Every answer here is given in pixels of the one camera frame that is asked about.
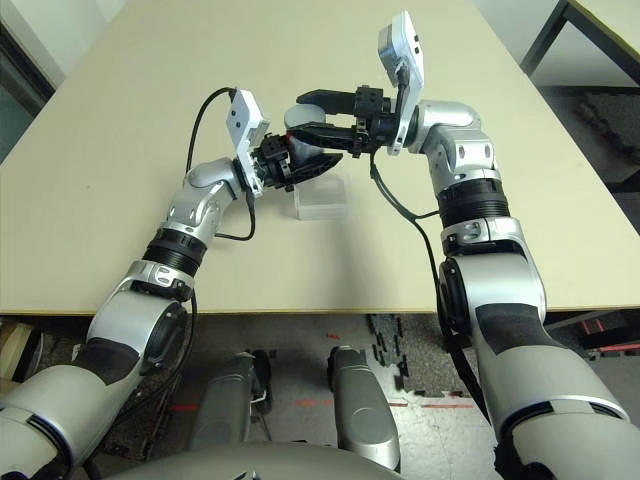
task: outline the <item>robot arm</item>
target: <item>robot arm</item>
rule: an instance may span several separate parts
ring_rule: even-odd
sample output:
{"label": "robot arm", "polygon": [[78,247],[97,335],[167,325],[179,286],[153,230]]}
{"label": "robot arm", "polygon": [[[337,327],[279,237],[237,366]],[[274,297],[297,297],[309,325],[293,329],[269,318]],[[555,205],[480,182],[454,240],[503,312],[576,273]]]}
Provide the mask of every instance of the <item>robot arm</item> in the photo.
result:
{"label": "robot arm", "polygon": [[[387,39],[379,46],[380,58],[390,77],[398,75],[391,78],[394,86],[406,75],[408,84],[411,78],[417,78],[414,84],[423,81],[422,69],[406,61],[407,44],[392,40],[411,35],[390,33],[405,15],[380,33],[383,43]],[[421,48],[417,36],[413,40],[417,60]],[[390,120],[390,99],[376,90],[379,107],[357,108],[371,90],[376,89],[356,91],[351,136],[330,124],[301,125],[291,133],[322,146],[335,146],[335,137],[356,155],[382,146],[397,153],[402,132],[389,126],[398,124]],[[520,224],[510,216],[494,148],[478,115],[454,102],[426,100],[413,109],[400,92],[396,116],[406,118],[408,105],[413,110],[403,145],[427,156],[443,224],[446,259],[438,276],[438,313],[451,329],[472,339],[484,402],[478,400],[486,403],[499,442],[496,470],[518,479],[635,478],[640,430],[593,370],[542,327],[542,281]],[[346,103],[347,95],[315,91],[298,101],[324,108]]]}
{"label": "robot arm", "polygon": [[0,401],[0,431],[11,439],[0,455],[3,479],[62,478],[91,454],[144,376],[172,364],[184,336],[182,303],[193,295],[207,245],[233,200],[291,188],[341,158],[321,153],[288,162],[285,137],[263,140],[268,125],[253,95],[236,90],[227,120],[236,159],[187,173],[142,259],[93,318],[77,358],[39,372]]}

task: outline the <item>wall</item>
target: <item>wall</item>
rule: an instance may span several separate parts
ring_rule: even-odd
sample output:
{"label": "wall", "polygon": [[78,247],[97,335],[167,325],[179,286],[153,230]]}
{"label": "wall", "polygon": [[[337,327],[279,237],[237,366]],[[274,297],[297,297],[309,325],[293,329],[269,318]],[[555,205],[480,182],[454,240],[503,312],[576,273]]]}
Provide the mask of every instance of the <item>wall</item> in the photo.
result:
{"label": "wall", "polygon": [[[127,1],[0,0],[0,17],[58,86]],[[556,0],[472,1],[518,62],[556,4]],[[565,26],[532,78],[540,85],[635,86],[571,25]]]}
{"label": "wall", "polygon": [[0,18],[54,87],[127,0],[0,0]]}
{"label": "wall", "polygon": [[[519,63],[557,0],[473,0],[473,3]],[[532,79],[537,85],[637,86],[569,23],[558,35]]]}

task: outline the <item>silver robot leg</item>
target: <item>silver robot leg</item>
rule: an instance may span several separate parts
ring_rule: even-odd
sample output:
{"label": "silver robot leg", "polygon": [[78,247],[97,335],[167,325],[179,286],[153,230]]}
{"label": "silver robot leg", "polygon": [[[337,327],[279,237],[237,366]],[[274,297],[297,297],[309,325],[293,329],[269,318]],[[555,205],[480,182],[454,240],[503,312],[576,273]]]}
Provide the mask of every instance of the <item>silver robot leg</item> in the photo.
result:
{"label": "silver robot leg", "polygon": [[337,347],[329,358],[338,447],[400,471],[398,429],[364,351]]}

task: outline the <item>red marking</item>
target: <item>red marking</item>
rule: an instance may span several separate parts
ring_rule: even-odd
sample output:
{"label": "red marking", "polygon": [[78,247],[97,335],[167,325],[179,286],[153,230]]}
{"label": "red marking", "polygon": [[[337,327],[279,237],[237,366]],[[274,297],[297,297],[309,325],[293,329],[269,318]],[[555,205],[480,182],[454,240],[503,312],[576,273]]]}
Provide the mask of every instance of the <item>red marking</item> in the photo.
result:
{"label": "red marking", "polygon": [[624,352],[625,350],[635,350],[640,348],[640,343],[628,343],[626,345],[610,345],[608,347],[600,347],[601,352]]}
{"label": "red marking", "polygon": [[197,409],[197,405],[169,405],[171,412],[195,412]]}
{"label": "red marking", "polygon": [[422,405],[422,408],[473,408],[473,405],[466,403],[429,403]]}
{"label": "red marking", "polygon": [[310,398],[304,399],[304,400],[296,400],[295,402],[293,402],[294,405],[297,405],[298,407],[315,407],[316,406],[316,401]]}

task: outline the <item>wire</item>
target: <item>wire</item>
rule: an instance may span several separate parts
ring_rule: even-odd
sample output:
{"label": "wire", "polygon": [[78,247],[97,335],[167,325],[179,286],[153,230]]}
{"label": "wire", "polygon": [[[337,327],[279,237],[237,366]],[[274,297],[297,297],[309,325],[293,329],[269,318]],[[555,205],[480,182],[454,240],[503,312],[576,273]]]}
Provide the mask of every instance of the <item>wire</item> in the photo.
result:
{"label": "wire", "polygon": [[100,470],[98,470],[98,466],[93,461],[93,455],[87,458],[82,464],[82,468],[87,474],[87,478],[89,480],[100,480],[102,475],[100,474]]}
{"label": "wire", "polygon": [[378,171],[378,168],[376,167],[376,164],[375,164],[376,152],[377,150],[372,151],[369,157],[369,166],[370,166],[369,174],[373,179],[373,181],[375,182],[376,186],[378,187],[378,190],[380,190],[380,193],[382,193],[382,196],[385,198],[385,200],[387,200],[387,202],[389,202],[391,206],[395,208],[400,215],[402,215],[411,225],[415,227],[416,230],[418,230],[418,233],[420,234],[420,236],[422,237],[422,240],[424,241],[424,244],[427,248],[427,255],[429,257],[429,266],[431,267],[431,275],[433,277],[433,286],[436,292],[438,323],[440,325],[440,331],[442,332],[444,347],[449,353],[449,355],[451,356],[453,365],[455,366],[456,371],[458,372],[458,375],[460,376],[460,379],[464,383],[465,387],[467,387],[467,390],[469,391],[471,398],[473,398],[474,402],[478,406],[478,409],[482,412],[484,417],[487,420],[489,420],[489,415],[487,413],[487,406],[484,402],[484,397],[482,395],[482,389],[480,388],[480,384],[478,383],[478,380],[476,379],[476,376],[473,373],[471,366],[469,365],[469,361],[467,360],[467,357],[465,356],[462,350],[462,347],[460,347],[460,344],[456,342],[453,331],[445,321],[444,315],[442,315],[443,310],[442,310],[442,304],[441,304],[440,295],[439,295],[440,283],[438,281],[438,270],[436,268],[436,261],[433,255],[433,248],[431,248],[431,242],[429,241],[429,237],[427,236],[426,232],[420,226],[420,224],[418,224],[418,222],[416,221],[418,219],[428,218],[433,215],[436,215],[438,211],[430,212],[424,215],[415,215],[411,213],[407,208],[405,208],[405,206],[402,205],[398,201],[398,199],[391,193],[389,188],[386,186],[386,184],[382,180],[382,177],[380,176],[380,172]]}
{"label": "wire", "polygon": [[[207,97],[207,99],[200,106],[200,110],[198,111],[198,115],[196,115],[196,121],[193,123],[193,128],[191,129],[191,139],[189,140],[189,151],[187,152],[187,166],[185,169],[185,174],[189,173],[191,170],[191,165],[193,163],[193,151],[196,146],[196,139],[198,138],[198,129],[200,128],[200,122],[202,121],[202,117],[204,116],[207,107],[211,102],[213,102],[216,98],[218,98],[223,93],[228,93],[229,98],[233,100],[234,95],[236,94],[236,89],[231,87],[223,87],[219,88],[211,95]],[[251,221],[251,227],[249,229],[249,233],[244,237],[239,237],[237,235],[229,235],[227,233],[216,233],[215,236],[218,238],[226,238],[228,240],[237,240],[239,242],[246,242],[247,240],[251,240],[253,235],[256,232],[256,211],[255,211],[255,195],[250,187],[246,188],[245,200],[247,202],[247,208],[249,209],[249,219]]]}
{"label": "wire", "polygon": [[247,202],[247,208],[249,209],[249,219],[251,220],[249,234],[244,237],[238,237],[236,235],[229,235],[227,233],[216,233],[216,237],[226,238],[228,240],[237,240],[239,242],[246,242],[247,240],[251,240],[253,238],[253,234],[256,233],[256,197],[253,194],[253,191],[250,188],[247,188],[244,198]]}
{"label": "wire", "polygon": [[236,89],[231,87],[219,88],[218,90],[216,90],[215,92],[213,92],[211,95],[207,97],[207,99],[204,101],[204,103],[200,107],[200,110],[198,111],[198,115],[196,116],[196,121],[193,124],[193,129],[191,130],[191,140],[189,140],[189,152],[187,153],[187,170],[185,173],[188,173],[189,170],[191,170],[191,162],[193,160],[193,150],[195,149],[195,146],[196,146],[198,128],[200,128],[200,122],[202,121],[204,112],[209,106],[209,104],[213,102],[216,98],[218,98],[220,95],[222,95],[223,93],[228,93],[229,97],[233,99],[233,96],[236,93]]}
{"label": "wire", "polygon": [[167,388],[171,386],[171,384],[177,378],[178,374],[181,372],[182,367],[184,366],[193,348],[193,340],[195,338],[195,329],[196,329],[197,319],[198,319],[198,302],[196,300],[196,292],[194,290],[193,294],[191,295],[191,329],[189,331],[189,339],[187,340],[187,346],[185,347],[182,357],[180,357],[180,361],[176,364],[171,374],[155,390],[149,393],[142,400],[137,401],[126,410],[123,410],[122,412],[120,412],[120,414],[113,421],[113,425],[111,428],[114,428],[120,425],[122,422],[127,420],[133,413],[135,413],[136,411],[138,411],[139,409],[147,405],[155,397],[160,395],[162,392],[164,392]]}
{"label": "wire", "polygon": [[31,375],[34,375],[38,372],[38,367],[40,366],[40,361],[42,360],[43,350],[44,350],[44,332],[40,332],[40,349],[38,350],[38,357],[36,358],[36,363],[33,366]]}

